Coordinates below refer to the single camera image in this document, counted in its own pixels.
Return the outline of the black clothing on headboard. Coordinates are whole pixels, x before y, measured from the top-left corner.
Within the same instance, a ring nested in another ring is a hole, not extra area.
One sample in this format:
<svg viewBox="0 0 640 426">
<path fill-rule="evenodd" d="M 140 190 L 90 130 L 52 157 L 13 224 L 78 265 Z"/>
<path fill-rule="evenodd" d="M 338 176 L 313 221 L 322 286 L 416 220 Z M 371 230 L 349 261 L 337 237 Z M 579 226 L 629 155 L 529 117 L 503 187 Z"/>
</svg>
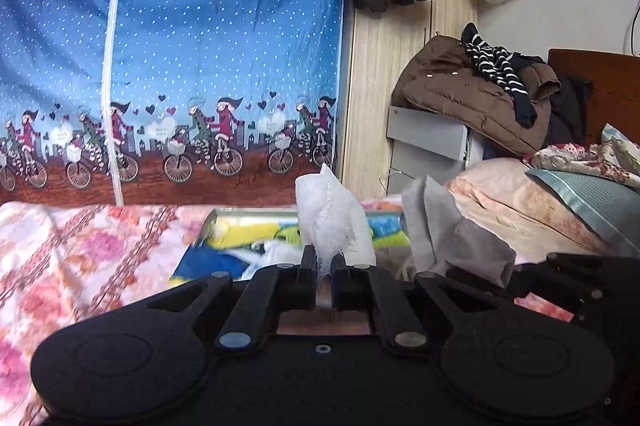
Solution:
<svg viewBox="0 0 640 426">
<path fill-rule="evenodd" d="M 557 75 L 540 57 L 514 53 L 511 67 L 525 86 L 529 99 L 548 108 L 549 123 L 543 147 L 574 143 L 584 146 L 587 134 L 587 101 L 593 93 L 590 80 Z"/>
</svg>

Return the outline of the blue yellow cloth in tray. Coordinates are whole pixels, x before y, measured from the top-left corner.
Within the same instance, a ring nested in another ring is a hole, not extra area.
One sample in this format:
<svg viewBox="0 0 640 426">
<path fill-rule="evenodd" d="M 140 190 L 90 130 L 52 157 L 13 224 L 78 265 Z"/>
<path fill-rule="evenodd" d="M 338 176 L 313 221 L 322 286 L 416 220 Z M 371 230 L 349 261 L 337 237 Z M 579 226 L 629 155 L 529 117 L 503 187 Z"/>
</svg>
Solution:
<svg viewBox="0 0 640 426">
<path fill-rule="evenodd" d="M 219 217 L 189 245 L 169 278 L 172 284 L 215 271 L 244 281 L 266 266 L 300 263 L 303 241 L 295 217 Z"/>
</svg>

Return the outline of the grey plastic drawer unit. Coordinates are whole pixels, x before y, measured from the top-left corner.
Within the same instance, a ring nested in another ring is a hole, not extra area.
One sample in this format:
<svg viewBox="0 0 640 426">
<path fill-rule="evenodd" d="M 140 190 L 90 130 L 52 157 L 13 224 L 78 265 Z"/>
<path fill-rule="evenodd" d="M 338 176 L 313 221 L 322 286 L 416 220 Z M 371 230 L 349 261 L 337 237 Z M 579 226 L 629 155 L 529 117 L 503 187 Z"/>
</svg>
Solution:
<svg viewBox="0 0 640 426">
<path fill-rule="evenodd" d="M 388 194 L 400 194 L 424 175 L 443 185 L 483 160 L 485 138 L 464 124 L 428 111 L 390 106 L 387 138 L 392 160 Z"/>
</svg>

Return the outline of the wooden headboard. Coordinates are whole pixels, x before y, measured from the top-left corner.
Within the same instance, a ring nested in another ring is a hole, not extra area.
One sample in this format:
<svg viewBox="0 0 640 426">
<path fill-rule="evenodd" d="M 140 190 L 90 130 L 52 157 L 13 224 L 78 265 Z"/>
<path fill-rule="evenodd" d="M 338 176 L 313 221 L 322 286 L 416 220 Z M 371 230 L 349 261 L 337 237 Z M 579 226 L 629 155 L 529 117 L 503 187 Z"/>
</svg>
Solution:
<svg viewBox="0 0 640 426">
<path fill-rule="evenodd" d="M 586 101 L 586 144 L 599 142 L 611 124 L 638 143 L 640 129 L 640 58 L 593 50 L 551 48 L 548 64 L 556 74 L 579 76 L 592 84 Z"/>
</svg>

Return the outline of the floral pink bed quilt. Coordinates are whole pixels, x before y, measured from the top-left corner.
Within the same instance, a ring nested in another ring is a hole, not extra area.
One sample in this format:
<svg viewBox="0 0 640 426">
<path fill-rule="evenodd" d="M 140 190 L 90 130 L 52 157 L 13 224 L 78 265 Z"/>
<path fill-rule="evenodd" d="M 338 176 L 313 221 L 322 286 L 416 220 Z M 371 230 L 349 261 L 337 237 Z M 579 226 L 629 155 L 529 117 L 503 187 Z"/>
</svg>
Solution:
<svg viewBox="0 0 640 426">
<path fill-rule="evenodd" d="M 1 420 L 35 425 L 43 408 L 30 383 L 37 346 L 63 326 L 173 287 L 169 277 L 209 206 L 1 209 Z"/>
</svg>

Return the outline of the grey shallow tray box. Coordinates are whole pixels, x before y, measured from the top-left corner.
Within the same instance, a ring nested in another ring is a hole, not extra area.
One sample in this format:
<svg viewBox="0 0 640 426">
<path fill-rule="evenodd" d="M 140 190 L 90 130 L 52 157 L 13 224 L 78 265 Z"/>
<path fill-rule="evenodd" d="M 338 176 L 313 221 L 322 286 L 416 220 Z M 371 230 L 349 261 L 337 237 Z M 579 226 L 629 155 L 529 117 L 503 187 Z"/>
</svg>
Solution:
<svg viewBox="0 0 640 426">
<path fill-rule="evenodd" d="M 404 217 L 398 212 L 368 212 L 376 262 L 403 278 L 413 268 Z M 211 211 L 172 275 L 171 285 L 192 281 L 216 271 L 235 281 L 250 279 L 262 268 L 297 264 L 303 256 L 298 219 L 290 211 Z"/>
</svg>

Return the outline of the blue bicycle print wardrobe cover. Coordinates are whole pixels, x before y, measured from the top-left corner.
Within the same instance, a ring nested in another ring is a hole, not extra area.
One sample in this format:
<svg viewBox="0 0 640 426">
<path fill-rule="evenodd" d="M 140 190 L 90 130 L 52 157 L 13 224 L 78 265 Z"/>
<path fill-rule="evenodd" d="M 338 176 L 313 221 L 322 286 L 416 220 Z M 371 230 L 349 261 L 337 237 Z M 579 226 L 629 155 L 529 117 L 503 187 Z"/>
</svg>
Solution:
<svg viewBox="0 0 640 426">
<path fill-rule="evenodd" d="M 291 203 L 342 33 L 343 0 L 1 0 L 1 198 Z"/>
</svg>

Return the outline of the wooden wardrobe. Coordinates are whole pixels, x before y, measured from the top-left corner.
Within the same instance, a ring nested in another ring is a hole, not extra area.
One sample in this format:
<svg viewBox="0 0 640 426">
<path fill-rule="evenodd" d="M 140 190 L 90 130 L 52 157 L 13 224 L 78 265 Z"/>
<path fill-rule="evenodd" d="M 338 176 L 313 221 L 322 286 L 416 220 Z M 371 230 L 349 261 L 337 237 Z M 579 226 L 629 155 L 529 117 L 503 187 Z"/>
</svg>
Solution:
<svg viewBox="0 0 640 426">
<path fill-rule="evenodd" d="M 476 20 L 477 0 L 390 5 L 382 14 L 344 0 L 334 172 L 357 198 L 386 194 L 392 160 L 388 105 L 402 70 L 434 35 L 457 38 Z"/>
</svg>

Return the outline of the grey cloth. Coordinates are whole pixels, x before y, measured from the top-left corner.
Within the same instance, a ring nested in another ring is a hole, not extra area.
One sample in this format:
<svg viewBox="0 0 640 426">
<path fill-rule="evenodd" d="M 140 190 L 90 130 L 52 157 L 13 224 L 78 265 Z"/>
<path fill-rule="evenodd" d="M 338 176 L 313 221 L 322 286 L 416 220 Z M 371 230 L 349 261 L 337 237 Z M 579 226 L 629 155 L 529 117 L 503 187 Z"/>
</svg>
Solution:
<svg viewBox="0 0 640 426">
<path fill-rule="evenodd" d="M 502 289 L 509 284 L 514 250 L 464 217 L 454 196 L 433 178 L 413 180 L 401 201 L 416 270 L 445 276 L 459 268 Z"/>
</svg>

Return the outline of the striped navy white garment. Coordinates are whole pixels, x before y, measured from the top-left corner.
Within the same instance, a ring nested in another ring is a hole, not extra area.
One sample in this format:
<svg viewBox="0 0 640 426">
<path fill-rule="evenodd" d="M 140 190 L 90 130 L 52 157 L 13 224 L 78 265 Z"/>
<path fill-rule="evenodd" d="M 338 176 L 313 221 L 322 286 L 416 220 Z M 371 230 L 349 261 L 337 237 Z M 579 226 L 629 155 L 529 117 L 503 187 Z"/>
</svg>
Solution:
<svg viewBox="0 0 640 426">
<path fill-rule="evenodd" d="M 499 86 L 512 100 L 515 121 L 524 128 L 533 127 L 537 112 L 530 101 L 525 85 L 511 66 L 512 55 L 501 46 L 491 46 L 480 36 L 474 23 L 469 22 L 461 34 L 473 68 L 486 81 Z"/>
</svg>

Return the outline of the floral crumpled blanket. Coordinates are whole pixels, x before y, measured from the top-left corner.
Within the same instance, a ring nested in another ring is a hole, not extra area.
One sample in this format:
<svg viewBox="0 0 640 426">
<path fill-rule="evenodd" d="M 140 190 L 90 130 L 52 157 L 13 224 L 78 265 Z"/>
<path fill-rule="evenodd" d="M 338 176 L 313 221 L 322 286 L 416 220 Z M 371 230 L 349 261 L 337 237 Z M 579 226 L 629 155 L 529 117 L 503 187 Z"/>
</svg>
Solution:
<svg viewBox="0 0 640 426">
<path fill-rule="evenodd" d="M 621 131 L 606 124 L 599 143 L 550 145 L 528 160 L 532 168 L 605 178 L 638 191 L 640 149 Z"/>
</svg>

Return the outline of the blue grey pillow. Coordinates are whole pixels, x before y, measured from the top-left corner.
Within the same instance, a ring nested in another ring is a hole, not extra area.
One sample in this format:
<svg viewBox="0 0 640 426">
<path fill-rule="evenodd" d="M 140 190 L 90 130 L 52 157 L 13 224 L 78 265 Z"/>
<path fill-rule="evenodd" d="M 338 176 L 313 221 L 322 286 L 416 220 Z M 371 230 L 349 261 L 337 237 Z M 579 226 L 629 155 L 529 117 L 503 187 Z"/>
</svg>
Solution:
<svg viewBox="0 0 640 426">
<path fill-rule="evenodd" d="M 548 169 L 526 174 L 553 192 L 617 256 L 639 258 L 639 194 L 612 180 Z"/>
</svg>

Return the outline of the brown padded jacket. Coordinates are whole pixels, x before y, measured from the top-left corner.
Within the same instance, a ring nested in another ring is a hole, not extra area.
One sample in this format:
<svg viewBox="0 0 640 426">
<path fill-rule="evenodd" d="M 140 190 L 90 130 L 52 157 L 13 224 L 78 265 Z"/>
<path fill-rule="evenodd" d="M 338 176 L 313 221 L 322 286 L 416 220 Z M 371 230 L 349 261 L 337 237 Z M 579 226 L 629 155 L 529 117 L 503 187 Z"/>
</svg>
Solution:
<svg viewBox="0 0 640 426">
<path fill-rule="evenodd" d="M 525 128 L 515 120 L 513 101 L 472 68 L 460 41 L 431 38 L 402 71 L 390 96 L 395 107 L 424 110 L 457 120 L 518 157 L 542 148 L 551 115 L 550 97 L 561 83 L 548 64 L 529 64 L 524 85 L 537 120 Z"/>
</svg>

